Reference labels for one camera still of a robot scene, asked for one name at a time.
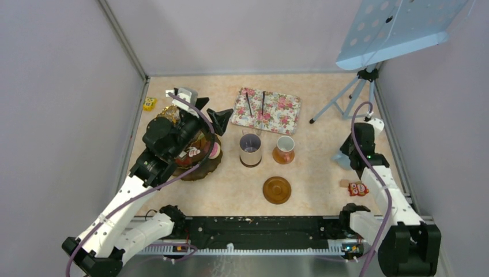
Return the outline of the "light blue mug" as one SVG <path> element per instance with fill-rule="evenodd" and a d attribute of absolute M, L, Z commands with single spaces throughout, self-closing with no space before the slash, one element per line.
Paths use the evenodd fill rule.
<path fill-rule="evenodd" d="M 349 157 L 338 150 L 333 156 L 332 161 L 338 164 L 343 170 L 352 170 Z"/>

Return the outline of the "pink frosted donut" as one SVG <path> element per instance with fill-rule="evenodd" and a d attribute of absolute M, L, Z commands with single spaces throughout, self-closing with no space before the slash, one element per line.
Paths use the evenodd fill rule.
<path fill-rule="evenodd" d="M 221 152 L 221 146 L 219 143 L 214 143 L 212 151 L 210 152 L 209 159 L 216 159 Z"/>

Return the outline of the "pink small cup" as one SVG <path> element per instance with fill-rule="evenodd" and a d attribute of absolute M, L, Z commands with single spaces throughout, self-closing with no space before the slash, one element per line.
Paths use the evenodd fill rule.
<path fill-rule="evenodd" d="M 281 136 L 276 143 L 276 147 L 279 147 L 282 151 L 294 150 L 295 142 L 290 136 Z"/>

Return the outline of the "light wooden coaster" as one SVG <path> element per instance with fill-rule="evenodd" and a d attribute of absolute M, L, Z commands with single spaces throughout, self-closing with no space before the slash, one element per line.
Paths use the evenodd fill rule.
<path fill-rule="evenodd" d="M 282 151 L 279 147 L 275 147 L 272 156 L 275 162 L 279 164 L 289 164 L 295 158 L 294 150 L 291 151 Z"/>

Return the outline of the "brown wooden lid coaster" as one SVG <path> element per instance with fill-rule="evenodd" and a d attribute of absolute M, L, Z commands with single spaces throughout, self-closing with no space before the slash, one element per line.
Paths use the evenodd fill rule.
<path fill-rule="evenodd" d="M 284 204 L 289 200 L 292 193 L 290 183 L 283 177 L 270 177 L 262 187 L 264 198 L 275 205 Z"/>

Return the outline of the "dark wooden coaster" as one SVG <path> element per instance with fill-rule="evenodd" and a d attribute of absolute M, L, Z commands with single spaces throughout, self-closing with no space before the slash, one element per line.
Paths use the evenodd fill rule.
<path fill-rule="evenodd" d="M 240 160 L 240 162 L 241 162 L 241 164 L 242 164 L 243 166 L 245 166 L 245 167 L 249 167 L 249 168 L 252 168 L 252 167 L 257 167 L 257 166 L 258 166 L 258 165 L 261 163 L 261 161 L 262 161 L 262 159 L 260 159 L 260 160 L 259 160 L 257 163 L 255 163 L 255 164 L 247 164 L 247 163 L 245 163 L 245 162 L 244 162 L 244 161 L 243 161 L 241 158 L 240 158 L 239 160 Z"/>

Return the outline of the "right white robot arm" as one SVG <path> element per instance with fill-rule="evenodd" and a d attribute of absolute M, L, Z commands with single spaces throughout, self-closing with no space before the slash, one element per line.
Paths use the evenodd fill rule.
<path fill-rule="evenodd" d="M 364 206 L 347 204 L 338 230 L 346 238 L 359 234 L 377 255 L 385 276 L 434 276 L 437 272 L 441 231 L 407 202 L 393 179 L 386 158 L 375 151 L 375 138 L 383 128 L 378 120 L 357 122 L 340 151 L 369 190 L 384 219 L 379 221 Z"/>

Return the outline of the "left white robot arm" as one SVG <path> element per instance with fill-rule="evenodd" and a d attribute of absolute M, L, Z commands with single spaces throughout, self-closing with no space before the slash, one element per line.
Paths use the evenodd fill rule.
<path fill-rule="evenodd" d="M 75 264 L 87 276 L 117 276 L 135 254 L 161 237 L 179 238 L 185 223 L 177 217 L 159 213 L 128 233 L 126 226 L 137 211 L 154 194 L 204 165 L 210 158 L 218 136 L 225 133 L 233 109 L 201 110 L 208 98 L 186 101 L 171 95 L 179 111 L 179 121 L 156 117 L 143 135 L 145 150 L 130 169 L 122 187 L 96 220 L 77 237 L 68 237 L 62 249 L 69 255 L 65 275 Z M 210 144 L 205 156 L 195 166 L 174 177 L 179 155 L 192 143 L 198 132 L 209 132 Z"/>

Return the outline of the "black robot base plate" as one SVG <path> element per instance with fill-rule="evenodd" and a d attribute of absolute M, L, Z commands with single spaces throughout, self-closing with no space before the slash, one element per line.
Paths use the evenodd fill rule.
<path fill-rule="evenodd" d="M 198 249 L 351 250 L 366 241 L 343 228 L 338 216 L 194 216 L 176 224 L 163 241 L 187 242 Z"/>

